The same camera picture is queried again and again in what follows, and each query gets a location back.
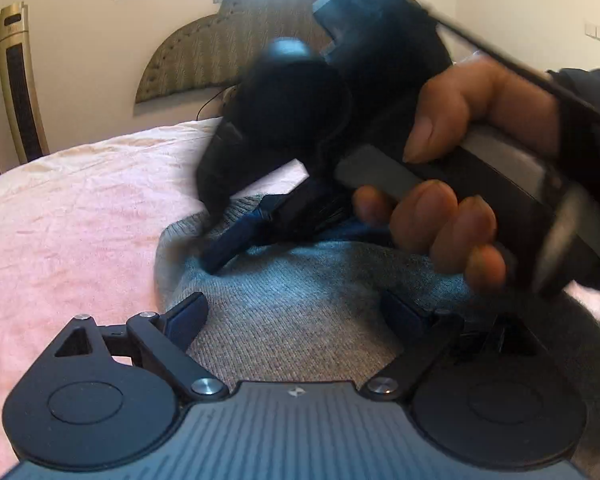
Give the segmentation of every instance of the black circular pad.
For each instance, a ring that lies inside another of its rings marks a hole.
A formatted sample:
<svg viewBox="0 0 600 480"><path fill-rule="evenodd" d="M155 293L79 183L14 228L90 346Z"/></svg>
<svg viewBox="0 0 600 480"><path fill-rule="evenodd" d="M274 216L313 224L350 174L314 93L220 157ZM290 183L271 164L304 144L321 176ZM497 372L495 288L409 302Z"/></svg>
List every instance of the black circular pad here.
<svg viewBox="0 0 600 480"><path fill-rule="evenodd" d="M2 423L21 460L97 470L157 445L177 409L172 389L149 371L110 357L71 356L25 375L5 402Z"/></svg>
<svg viewBox="0 0 600 480"><path fill-rule="evenodd" d="M73 383L51 395L49 411L69 424L96 424L122 407L122 392L107 383Z"/></svg>
<svg viewBox="0 0 600 480"><path fill-rule="evenodd" d="M586 407L547 360L500 356L435 372L412 403L416 424L460 460L494 469L555 461L576 446Z"/></svg>

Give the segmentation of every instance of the ribbed gray surface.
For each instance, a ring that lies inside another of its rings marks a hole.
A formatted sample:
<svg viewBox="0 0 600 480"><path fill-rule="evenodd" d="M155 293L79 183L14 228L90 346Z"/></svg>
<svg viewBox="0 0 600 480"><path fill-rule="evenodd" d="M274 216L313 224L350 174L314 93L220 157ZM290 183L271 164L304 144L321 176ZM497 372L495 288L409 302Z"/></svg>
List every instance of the ribbed gray surface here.
<svg viewBox="0 0 600 480"><path fill-rule="evenodd" d="M290 392L300 386L304 394ZM493 472L430 446L393 403L350 383L243 383L225 402L194 406L161 449L115 470L68 474L25 463L9 480L405 479L582 480L567 462Z"/></svg>

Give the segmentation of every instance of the fingernail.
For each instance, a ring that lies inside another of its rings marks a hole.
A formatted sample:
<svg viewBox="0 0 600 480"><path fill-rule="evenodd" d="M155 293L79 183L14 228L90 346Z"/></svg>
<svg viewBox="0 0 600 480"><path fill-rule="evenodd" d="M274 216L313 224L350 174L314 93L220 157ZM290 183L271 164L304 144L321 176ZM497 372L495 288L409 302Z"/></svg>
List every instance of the fingernail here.
<svg viewBox="0 0 600 480"><path fill-rule="evenodd" d="M477 278L484 278L486 274L487 263L482 257L482 251L480 248L473 248L469 254L469 259L466 262L466 274L471 274Z"/></svg>
<svg viewBox="0 0 600 480"><path fill-rule="evenodd" d="M403 162L416 162L433 133L433 123L428 117L418 117L404 146Z"/></svg>
<svg viewBox="0 0 600 480"><path fill-rule="evenodd" d="M424 189L420 198L416 201L413 211L413 221L417 225L423 222L432 223L433 212L444 214L448 209L446 185L439 180L432 180Z"/></svg>
<svg viewBox="0 0 600 480"><path fill-rule="evenodd" d="M353 194L353 207L359 220L372 227L387 225L395 203L371 186L363 186Z"/></svg>
<svg viewBox="0 0 600 480"><path fill-rule="evenodd" d="M485 234L494 229L493 213L480 196L463 200L458 208L458 218L453 228L453 243L465 245L471 240L485 242Z"/></svg>

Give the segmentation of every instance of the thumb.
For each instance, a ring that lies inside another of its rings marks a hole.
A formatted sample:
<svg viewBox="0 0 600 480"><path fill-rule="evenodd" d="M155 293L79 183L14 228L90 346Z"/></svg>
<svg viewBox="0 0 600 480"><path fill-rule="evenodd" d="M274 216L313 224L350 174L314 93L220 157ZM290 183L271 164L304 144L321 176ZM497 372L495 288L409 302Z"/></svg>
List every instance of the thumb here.
<svg viewBox="0 0 600 480"><path fill-rule="evenodd" d="M420 91L402 160L420 164L445 155L462 141L470 118L469 107L454 86L444 78L430 80Z"/></svg>

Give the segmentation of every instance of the black cable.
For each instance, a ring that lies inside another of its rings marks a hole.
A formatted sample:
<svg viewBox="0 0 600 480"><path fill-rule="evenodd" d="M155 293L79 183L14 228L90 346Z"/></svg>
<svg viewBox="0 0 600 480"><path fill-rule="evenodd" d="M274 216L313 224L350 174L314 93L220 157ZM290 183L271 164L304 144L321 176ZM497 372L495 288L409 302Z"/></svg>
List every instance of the black cable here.
<svg viewBox="0 0 600 480"><path fill-rule="evenodd" d="M499 53L494 47L487 45L484 40L479 40L467 31L462 30L462 28L460 28L459 25L452 23L447 18L437 16L430 12L430 10L428 10L428 13L430 17L432 17L432 19L434 19L443 27L448 28L448 30L450 30L456 36L459 36L463 40L468 41L469 43L483 51L485 54L487 54L487 56L492 57L501 65L504 65L512 72L515 72L520 77L540 87L542 90L549 92L549 94L558 98L560 101L568 102L570 105L573 105L573 107L577 108L579 111L586 113L587 116L589 116L594 122L600 125L600 110L587 103L584 99L581 99L576 94L567 90L563 86L558 85L558 83L555 83L551 79L546 79L542 77L542 75L538 72L535 72L530 68L525 68L519 63L512 60L511 58Z"/></svg>
<svg viewBox="0 0 600 480"><path fill-rule="evenodd" d="M222 88L221 91L219 91L216 95L214 95L211 99L209 99L209 101L207 101L206 103L204 103L202 105L202 107L200 108L200 110L198 110L198 114L196 115L196 120L198 120L200 118L200 112L202 110L205 109L205 106L207 106L211 101L213 101L216 97L218 97L222 92L224 92L225 88Z"/></svg>

